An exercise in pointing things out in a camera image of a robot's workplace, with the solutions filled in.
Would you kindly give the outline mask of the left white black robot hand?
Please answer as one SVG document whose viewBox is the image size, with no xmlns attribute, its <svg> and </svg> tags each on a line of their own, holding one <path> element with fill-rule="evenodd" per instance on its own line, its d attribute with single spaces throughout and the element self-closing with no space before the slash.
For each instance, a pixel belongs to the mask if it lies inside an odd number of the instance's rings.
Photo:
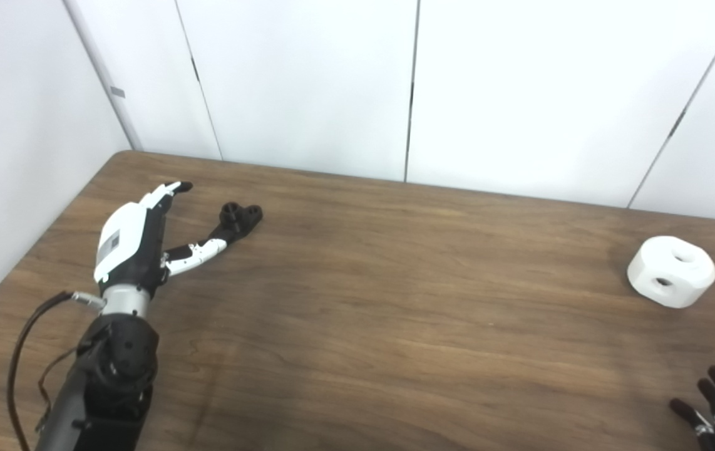
<svg viewBox="0 0 715 451">
<path fill-rule="evenodd" d="M 208 239 L 172 249 L 163 247 L 174 197 L 192 187 L 191 182 L 158 185 L 139 202 L 126 203 L 106 220 L 93 273 L 100 294 L 115 286 L 133 286 L 152 295 L 170 277 L 191 271 L 228 247 L 230 234 L 221 228 L 214 229 Z"/>
</svg>

